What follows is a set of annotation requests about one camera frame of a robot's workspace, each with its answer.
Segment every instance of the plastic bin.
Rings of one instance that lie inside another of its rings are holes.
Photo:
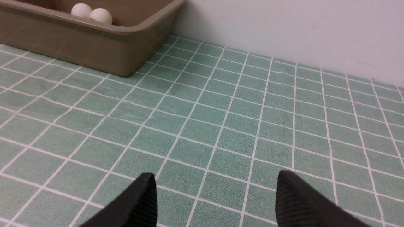
[[[70,15],[77,3],[107,9],[112,25]],[[130,76],[166,41],[185,0],[0,0],[0,43]]]

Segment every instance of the white grout line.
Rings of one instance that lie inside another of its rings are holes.
[[[269,72],[271,71],[271,67],[272,67],[272,61],[269,64]],[[266,82],[266,85],[265,85],[265,90],[268,89],[269,75],[270,75],[269,72],[268,72],[268,76],[267,76],[267,82]],[[244,193],[244,200],[243,200],[243,206],[242,206],[242,209],[241,209],[242,213],[241,213],[241,216],[240,216],[239,227],[242,227],[243,222],[244,222],[244,214],[245,214],[246,206],[247,206],[248,191],[250,190],[250,181],[251,181],[251,176],[253,175],[255,152],[257,151],[258,137],[259,137],[259,132],[260,132],[260,129],[261,129],[261,122],[262,122],[261,120],[262,120],[262,115],[263,115],[264,108],[265,108],[265,106],[264,106],[265,97],[266,96],[264,95],[263,100],[262,100],[261,112],[259,114],[257,133],[255,135],[254,147],[253,147],[252,155],[251,155],[250,170],[248,172],[247,185],[246,185],[246,191]]]
[[[375,94],[376,94],[376,90],[375,90],[375,87],[374,87],[374,85],[373,85],[373,81],[371,81],[371,83],[372,83],[373,91],[374,91]],[[393,133],[391,132],[389,123],[387,122],[386,115],[384,114],[384,111],[383,111],[383,109],[381,108],[381,104],[380,104],[380,101],[379,101],[379,98],[378,98],[377,94],[376,94],[376,100],[377,100],[377,103],[378,103],[379,106],[380,106],[381,113],[383,114],[383,118],[384,118],[384,121],[385,121],[385,123],[386,123],[386,125],[387,125],[387,129],[389,130],[391,140],[393,141],[394,147],[396,148],[396,151],[397,151],[397,156],[400,158],[400,162],[401,162],[401,165],[402,165],[403,170],[404,170],[404,162],[403,162],[403,159],[401,159],[401,154],[400,154],[400,151],[398,150],[398,147],[397,147],[397,144],[396,144],[396,140],[394,139]]]
[[[91,90],[95,89],[98,85],[100,85],[104,80],[100,81],[96,86],[94,86]],[[82,99],[84,99],[90,92],[87,92],[84,96],[82,96],[73,106],[76,106],[79,102],[82,101]],[[60,115],[59,117],[57,117],[52,124],[56,123],[57,120],[59,120],[61,117],[63,117],[64,115],[66,115],[67,113],[69,113],[72,110],[72,108],[68,109],[66,112],[64,112],[62,115]],[[103,122],[105,118],[103,118],[100,123],[90,132],[90,134],[92,134],[97,127]],[[39,134],[30,144],[29,146],[32,146],[43,134],[45,134],[45,132],[51,127],[52,125],[48,125],[42,132],[41,134]],[[6,169],[8,166],[10,166],[19,156],[21,156],[25,151],[27,150],[27,148],[25,148],[24,150],[22,150],[17,156],[15,156],[0,172],[3,172],[4,169]],[[78,149],[76,149],[69,157],[68,159],[70,159],[76,152]],[[55,175],[62,169],[62,167],[64,167],[64,165],[66,165],[66,163],[68,162],[68,160],[64,161],[61,166],[59,166],[59,168],[51,175],[51,177],[41,186],[41,188],[39,190],[37,190],[34,195],[32,195],[29,200],[24,204],[24,206],[18,211],[18,213],[12,218],[13,221],[15,221],[15,219],[17,219],[17,217],[25,210],[25,208],[27,208],[27,206],[35,199],[35,197],[42,191],[43,187],[45,187],[46,185],[48,185],[48,183],[55,177]]]
[[[13,222],[13,221],[10,221],[10,220],[5,219],[5,218],[2,218],[2,217],[0,217],[0,223],[1,223],[1,222],[4,222],[4,223],[9,224],[9,225],[17,226],[17,227],[26,227],[25,225],[21,225],[21,224],[15,223],[15,222]]]
[[[292,134],[293,134],[293,141],[292,141],[292,164],[291,168],[292,171],[295,169],[295,150],[296,150],[296,88],[297,88],[297,63],[295,65],[295,85],[293,87],[293,127],[292,127]]]
[[[153,67],[151,67],[149,69],[148,72],[150,72],[151,70],[153,70],[153,68],[156,65],[154,65]],[[123,100],[130,95],[130,93],[133,92],[133,90],[135,90],[135,88],[137,88],[137,85],[140,84],[140,82],[143,80],[144,77],[146,77],[147,74],[145,74],[142,79],[140,79],[136,85],[122,98],[121,101],[119,101],[119,103],[115,106],[118,107],[118,105],[120,105]],[[170,88],[167,90],[166,94],[168,94],[168,92],[170,91],[170,89],[174,86],[174,83],[171,84]],[[156,105],[156,107],[153,109],[153,111],[151,111],[151,113],[149,114],[149,116],[147,117],[147,119],[142,123],[142,125],[139,127],[139,129],[137,130],[137,132],[135,133],[135,135],[132,137],[132,139],[129,141],[129,143],[125,146],[125,149],[122,151],[122,153],[119,155],[119,157],[117,158],[117,160],[114,162],[114,164],[111,166],[111,168],[108,170],[108,172],[104,175],[104,177],[101,179],[101,181],[98,183],[98,185],[96,186],[96,188],[94,189],[94,191],[91,193],[90,197],[87,199],[87,201],[85,202],[85,204],[82,206],[82,208],[80,209],[80,211],[77,213],[77,215],[74,217],[74,219],[72,220],[72,222],[70,223],[70,227],[72,227],[76,221],[78,220],[78,218],[80,217],[80,215],[84,212],[85,208],[87,207],[87,205],[91,202],[91,200],[94,198],[94,196],[96,195],[96,193],[98,192],[98,190],[101,188],[102,184],[105,182],[105,180],[107,179],[107,177],[112,173],[112,171],[114,170],[114,168],[118,165],[119,161],[122,159],[122,157],[124,156],[124,154],[126,153],[126,151],[128,150],[129,146],[132,144],[132,142],[135,140],[135,138],[139,135],[140,131],[143,129],[144,125],[146,124],[146,122],[152,118],[154,112],[156,111],[157,107],[159,106],[159,104],[162,102],[162,100],[164,99],[164,96],[160,99],[159,103]]]
[[[329,147],[329,150],[330,150],[330,167],[331,167],[332,188],[333,188],[333,191],[334,191],[335,204],[338,205],[337,188],[335,186],[334,163],[332,162],[332,147],[331,147],[331,142],[330,142],[330,131],[329,131],[329,128],[328,128],[328,121],[327,121],[326,98],[324,96],[324,84],[323,84],[322,69],[320,70],[320,79],[321,79],[321,90],[322,90],[322,93],[323,93],[324,117],[325,117],[325,122],[326,122],[327,142],[328,142],[328,147]]]
[[[360,130],[359,121],[358,121],[358,116],[356,115],[355,105],[354,105],[354,102],[353,102],[353,99],[352,99],[351,90],[350,90],[350,88],[349,88],[348,76],[345,75],[345,78],[346,78],[347,86],[348,86],[348,89],[349,89],[349,96],[350,96],[351,101],[352,101],[353,113],[355,114],[356,126],[358,127],[358,130]],[[359,131],[359,137],[360,137],[360,140],[361,140],[361,143],[362,143],[363,153],[364,153],[365,158],[366,158],[366,162],[367,162],[367,167],[368,167],[368,172],[369,172],[370,180],[372,181],[373,193],[374,193],[374,195],[375,195],[376,203],[377,203],[377,206],[378,206],[378,208],[379,208],[380,217],[381,217],[381,223],[382,223],[383,227],[385,227],[386,224],[385,224],[385,222],[384,222],[383,210],[382,210],[382,208],[381,208],[381,204],[380,204],[380,201],[379,201],[379,197],[377,196],[377,191],[376,191],[376,186],[375,186],[375,180],[373,179],[372,171],[370,170],[369,157],[368,157],[368,154],[367,154],[367,152],[366,152],[365,143],[364,143],[364,140],[363,140],[363,137],[362,137],[362,133],[361,133],[360,131]]]
[[[241,69],[241,72],[244,70],[245,63],[247,62],[247,59],[248,59],[248,53],[247,53],[246,59],[244,60],[244,65],[243,65],[243,67],[242,67],[242,69]],[[229,106],[228,106],[228,108],[227,108],[225,117],[224,117],[223,122],[222,122],[222,125],[221,125],[221,127],[220,127],[220,129],[219,129],[219,133],[218,133],[217,138],[216,138],[215,146],[213,147],[212,153],[210,154],[210,158],[209,158],[208,164],[207,164],[207,166],[206,166],[206,169],[209,169],[210,164],[212,163],[212,159],[213,159],[213,156],[214,156],[214,154],[215,154],[217,145],[218,145],[218,143],[219,143],[219,139],[220,139],[220,136],[221,136],[221,134],[222,134],[223,127],[224,127],[224,125],[225,125],[227,116],[229,115],[229,111],[230,111],[231,105],[232,105],[232,103],[233,103],[234,96],[235,96],[235,94],[236,94],[238,84],[239,84],[239,82],[240,82],[240,80],[241,80],[241,76],[242,76],[242,74],[240,73],[240,75],[239,75],[239,77],[238,77],[238,81],[237,81],[236,87],[235,87],[235,89],[234,89],[234,91],[233,91],[233,95],[232,95],[232,97],[231,97],[231,99],[230,99],[230,103],[229,103]],[[204,185],[204,183],[205,183],[207,174],[208,174],[208,172],[205,171],[205,173],[204,173],[204,175],[203,175],[203,177],[202,177],[202,181],[201,181],[201,184],[200,184],[200,186],[199,186],[198,193],[196,194],[196,199],[195,199],[195,201],[194,201],[194,204],[192,205],[191,212],[190,212],[190,214],[189,214],[189,216],[188,216],[187,224],[185,225],[185,226],[187,226],[187,227],[188,227],[188,226],[190,225],[190,223],[191,223],[192,216],[193,216],[193,214],[194,214],[194,212],[195,212],[196,204],[198,203],[198,200],[200,199],[199,197],[200,197],[200,194],[201,194],[201,192],[202,192],[202,188],[203,188],[203,185]]]

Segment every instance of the green tiled floor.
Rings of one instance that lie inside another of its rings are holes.
[[[404,88],[174,36],[129,78],[0,66],[0,226],[78,226],[142,172],[159,226],[274,226],[282,169],[404,226]]]

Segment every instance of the ping pong ball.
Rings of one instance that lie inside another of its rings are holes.
[[[72,8],[72,15],[83,18],[90,18],[90,14],[92,11],[93,10],[89,5],[84,3],[78,3],[74,5],[74,7]]]
[[[102,23],[112,24],[111,14],[104,8],[97,8],[90,14],[90,19]]]

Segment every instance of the green floor tile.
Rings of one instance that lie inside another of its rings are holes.
[[[34,73],[34,76],[60,82],[72,73],[73,71],[70,69],[65,69],[57,65],[47,65]]]
[[[90,133],[102,117],[81,110],[72,109],[56,121],[56,124],[79,132]]]
[[[209,162],[212,150],[212,147],[206,145],[178,139],[170,154],[170,158],[205,168]]]
[[[169,58],[173,61],[178,61],[180,69],[173,69],[172,67],[174,67],[174,66],[169,68],[170,64],[167,64],[167,61],[164,61],[164,60],[167,60],[167,58]],[[148,75],[155,76],[155,77],[158,77],[158,78],[161,78],[164,80],[174,81],[181,74],[181,70],[185,66],[182,64],[182,62],[184,62],[184,61],[182,61],[180,59],[175,59],[172,57],[165,56],[160,60],[160,62],[159,62],[160,65],[155,65],[150,70]]]
[[[44,95],[44,97],[66,105],[73,106],[87,92],[77,88],[59,85]]]
[[[380,220],[380,212],[374,194],[338,184],[336,188],[340,207]]]
[[[216,67],[218,69],[223,69],[223,70],[238,73],[238,74],[241,73],[241,71],[243,69],[242,64],[232,62],[232,61],[227,61],[224,59],[220,59]]]
[[[144,172],[156,174],[162,163],[162,158],[128,149],[114,168],[114,172],[136,178]]]
[[[395,225],[403,226],[404,220],[401,218],[401,214],[404,212],[404,203],[383,196],[379,197],[379,200],[383,210],[384,220]]]
[[[190,226],[238,226],[240,214],[199,201],[196,205]]]
[[[42,95],[45,92],[49,91],[51,88],[53,88],[56,85],[56,83],[49,82],[46,80],[34,78],[34,77],[29,77],[13,87],[14,90],[23,92],[25,94],[29,95]]]
[[[250,77],[250,76],[242,75],[238,85],[248,87],[248,88],[257,89],[257,90],[260,90],[260,91],[265,91],[266,83],[267,82],[264,81],[264,80],[260,80],[260,79],[253,78],[253,77]]]
[[[293,130],[291,128],[262,122],[259,137],[292,145]]]
[[[258,120],[229,113],[224,126],[240,132],[256,135],[258,123]]]
[[[110,174],[91,201],[106,206],[121,194],[131,183],[131,180]]]
[[[275,216],[275,192],[250,186],[247,197],[246,212],[276,221]]]
[[[295,146],[322,155],[330,155],[327,139],[304,132],[295,132]]]
[[[200,197],[214,203],[241,210],[246,184],[213,173],[206,176]]]
[[[234,72],[229,72],[221,69],[215,69],[212,73],[212,79],[237,84],[240,75]]]
[[[330,159],[295,149],[295,169],[331,179]]]
[[[403,166],[399,158],[387,156],[381,153],[367,151],[370,167],[375,170],[387,172],[404,177]]]
[[[94,131],[93,136],[115,143],[128,145],[140,126],[114,118],[106,118]]]
[[[289,128],[293,127],[293,114],[279,109],[264,107],[261,120]]]
[[[192,73],[192,74],[208,77],[212,73],[213,67],[190,62],[190,63],[188,63],[188,66],[185,67],[184,71]]]
[[[274,61],[272,62],[272,67],[271,67],[271,71],[276,71],[276,72],[283,72],[289,75],[295,75],[295,67],[291,66],[291,65],[285,65],[283,63],[281,59],[274,59]]]
[[[182,84],[174,84],[168,92],[168,95],[172,95],[174,97],[185,99],[191,102],[196,102],[201,92],[202,90],[199,88],[193,88]]]
[[[320,72],[297,68],[296,76],[304,79],[314,80],[317,82],[321,82]]]
[[[157,107],[158,110],[187,117],[194,106],[193,103],[174,97],[165,96]]]
[[[283,84],[276,84],[272,82],[268,83],[267,92],[270,94],[280,95],[291,99],[295,96],[295,89],[293,87]]]
[[[229,84],[218,80],[209,80],[205,89],[223,95],[232,96],[235,88],[236,86],[234,84]]]
[[[330,138],[335,139],[338,141],[342,141],[345,143],[361,146],[362,142],[360,140],[359,136],[359,131],[350,129],[350,128],[344,128],[341,126],[329,124],[328,129],[330,131]]]
[[[22,116],[15,116],[2,128],[0,136],[20,142],[30,144],[48,125]]]
[[[331,141],[332,156],[350,163],[367,167],[367,160],[362,148]]]
[[[304,103],[296,100],[296,113],[311,118],[325,120],[324,107],[316,106],[310,103]]]
[[[96,93],[89,93],[77,104],[77,108],[108,115],[118,103],[119,100],[117,99],[107,98]]]
[[[323,83],[324,84],[329,84],[341,88],[348,88],[347,86],[347,81],[344,78],[338,77],[338,76],[332,76],[329,74],[323,74]]]
[[[265,69],[259,69],[256,67],[252,67],[249,65],[246,65],[243,69],[243,75],[247,75],[247,76],[251,76],[251,77],[255,77],[258,79],[263,79],[263,80],[267,80],[268,79],[268,71]]]
[[[348,80],[348,84],[351,90],[363,92],[369,95],[375,95],[373,87],[370,84],[364,84],[353,80]]]
[[[194,199],[164,189],[157,189],[158,223],[167,226],[185,226]]]
[[[383,114],[380,109],[370,107],[367,105],[362,105],[359,103],[354,103],[356,114],[358,116],[364,116],[367,118],[384,121]]]
[[[80,72],[73,73],[69,78],[63,81],[64,84],[90,90],[98,85],[102,78],[83,74]]]
[[[25,75],[23,75],[21,73],[9,71],[6,69],[0,69],[0,74],[2,75],[0,77],[0,84],[6,88],[13,86],[18,81],[20,81],[26,77]]]
[[[321,83],[316,83],[302,78],[296,79],[296,87],[322,93]]]
[[[264,99],[264,95],[265,95],[264,92],[261,91],[245,87],[238,87],[234,96],[261,105],[262,100]]]
[[[342,88],[337,88],[334,86],[324,85],[324,94],[336,98],[350,100],[349,91]]]
[[[394,147],[391,139],[375,136],[365,132],[362,133],[362,137],[366,148],[391,155],[397,155],[396,148]]]
[[[88,205],[83,213],[81,213],[80,217],[77,219],[76,223],[74,223],[74,227],[80,226],[91,217],[93,217],[96,213],[98,213],[101,209],[92,205]]]
[[[198,49],[198,53],[204,54],[204,55],[209,55],[213,57],[220,57],[222,54],[223,48],[219,48],[216,46],[210,46],[206,44],[200,45]]]
[[[333,162],[335,180],[344,184],[372,191],[372,181],[369,171],[344,162]]]
[[[271,61],[262,57],[248,55],[246,64],[263,69],[269,69]]]
[[[4,173],[42,185],[62,163],[60,158],[29,149],[9,165]]]
[[[376,90],[377,96],[379,96],[379,97],[391,99],[391,100],[395,100],[395,101],[399,101],[399,102],[403,101],[397,90],[390,90],[390,89],[385,89],[385,88],[381,88],[381,87],[375,87],[375,90]]]
[[[279,83],[279,84],[285,84],[289,86],[294,86],[295,85],[295,77],[284,74],[284,73],[278,73],[278,72],[273,72],[269,74],[269,81]]]
[[[400,200],[404,199],[404,179],[389,176],[379,172],[372,172],[375,187],[378,193],[391,196]]]
[[[246,181],[250,164],[250,158],[217,149],[209,169]]]
[[[165,156],[172,147],[175,137],[156,130],[142,128],[130,145],[133,148]]]
[[[152,113],[152,109],[121,102],[110,115],[114,118],[142,124]]]
[[[104,80],[93,91],[112,98],[122,99],[131,89],[131,86],[120,84],[112,80]]]
[[[276,189],[279,171],[286,168],[269,163],[254,161],[251,182],[264,187]]]
[[[10,178],[0,177],[0,215],[11,220],[38,188]]]
[[[47,122],[53,122],[68,109],[68,107],[55,104],[43,98],[39,98],[25,107],[21,113]]]
[[[228,96],[215,94],[212,92],[204,91],[202,93],[201,98],[199,99],[199,103],[205,104],[211,107],[227,110],[229,107],[231,98]]]
[[[295,129],[322,137],[327,137],[326,123],[312,118],[295,116]]]
[[[157,184],[196,196],[204,171],[168,161],[158,177]]]
[[[185,84],[185,85],[189,85],[189,86],[193,86],[193,87],[202,89],[205,86],[207,80],[208,80],[208,78],[206,78],[206,77],[193,75],[193,74],[184,72],[178,78],[177,83]]]
[[[261,114],[261,105],[250,103],[241,99],[233,99],[230,111],[250,118],[259,119]]]
[[[4,66],[6,69],[11,69],[21,73],[32,74],[44,66],[44,63],[34,61],[27,58],[19,58]]]
[[[404,114],[404,103],[394,102],[387,99],[379,99],[379,101],[383,109]]]
[[[32,146],[68,157],[85,137],[76,132],[51,126]]]
[[[68,162],[49,182],[47,187],[86,200],[105,174],[100,170]]]
[[[224,50],[222,54],[222,59],[226,59],[229,61],[235,61],[240,64],[244,64],[246,60],[247,55],[240,53],[240,52],[235,52],[232,50]]]
[[[223,110],[213,109],[204,105],[196,105],[194,111],[192,112],[191,118],[221,125],[225,119],[225,115],[226,112]]]
[[[82,202],[42,191],[21,213],[16,222],[30,226],[68,226],[83,205]]]
[[[185,118],[183,117],[156,111],[145,125],[168,133],[178,134],[184,122]]]
[[[296,89],[296,100],[316,105],[324,105],[323,95],[298,88]]]
[[[88,138],[73,155],[72,159],[109,170],[123,150],[124,147]]]
[[[250,156],[253,153],[254,142],[253,136],[224,128],[217,146]]]
[[[350,127],[350,128],[355,128],[357,129],[356,125],[356,118],[355,115],[349,114],[349,113],[344,113],[341,111],[333,110],[333,109],[327,109],[327,121],[330,123]]]

